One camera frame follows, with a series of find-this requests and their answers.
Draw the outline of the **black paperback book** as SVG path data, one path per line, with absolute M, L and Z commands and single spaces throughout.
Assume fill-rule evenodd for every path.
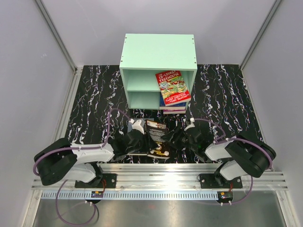
M 146 121 L 146 130 L 148 131 L 151 139 L 157 144 L 157 147 L 149 151 L 148 157 L 157 159 L 170 158 L 170 148 L 167 142 L 162 139 L 162 136 L 168 133 L 166 124 L 158 123 L 155 121 Z

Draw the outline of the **purple 117-Storey Treehouse book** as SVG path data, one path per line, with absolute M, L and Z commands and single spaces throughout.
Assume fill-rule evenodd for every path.
M 184 110 L 163 110 L 164 114 L 185 114 L 186 109 Z

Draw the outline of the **blue orange Jane Eyre book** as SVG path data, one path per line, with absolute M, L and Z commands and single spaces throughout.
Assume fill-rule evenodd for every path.
M 191 100 L 191 95 L 188 91 L 177 92 L 166 97 L 160 94 L 159 108 L 161 110 L 185 110 L 186 104 Z

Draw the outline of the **red 13-Storey Treehouse book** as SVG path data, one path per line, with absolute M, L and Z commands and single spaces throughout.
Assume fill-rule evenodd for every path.
M 157 73 L 155 76 L 160 88 L 160 93 L 163 95 L 163 97 L 177 92 L 189 92 L 187 85 L 179 70 L 160 72 Z

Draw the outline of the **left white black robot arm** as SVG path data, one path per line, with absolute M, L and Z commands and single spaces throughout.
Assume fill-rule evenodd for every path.
M 61 180 L 74 180 L 96 188 L 105 183 L 98 162 L 118 161 L 128 155 L 147 155 L 157 147 L 146 130 L 146 121 L 130 120 L 131 130 L 102 144 L 75 144 L 61 138 L 34 157 L 33 172 L 44 186 Z

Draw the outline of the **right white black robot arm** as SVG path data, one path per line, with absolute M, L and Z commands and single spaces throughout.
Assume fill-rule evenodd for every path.
M 174 149 L 187 148 L 201 161 L 221 162 L 210 176 L 201 174 L 201 185 L 225 188 L 235 183 L 241 176 L 259 178 L 272 167 L 276 152 L 266 143 L 255 140 L 247 132 L 232 138 L 223 134 L 214 138 L 210 132 L 211 121 L 191 118 L 179 123 L 162 139 Z

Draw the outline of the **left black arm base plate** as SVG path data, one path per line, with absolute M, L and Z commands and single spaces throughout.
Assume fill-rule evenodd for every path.
M 103 188 L 105 186 L 106 189 L 114 189 L 116 188 L 116 180 L 117 174 L 102 174 L 100 178 L 97 176 L 89 183 L 84 183 L 82 181 L 75 182 L 75 188 Z

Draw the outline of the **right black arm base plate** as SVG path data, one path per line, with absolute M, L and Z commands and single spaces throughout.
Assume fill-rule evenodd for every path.
M 199 174 L 197 177 L 201 189 L 229 188 L 230 184 L 221 176 L 215 174 Z

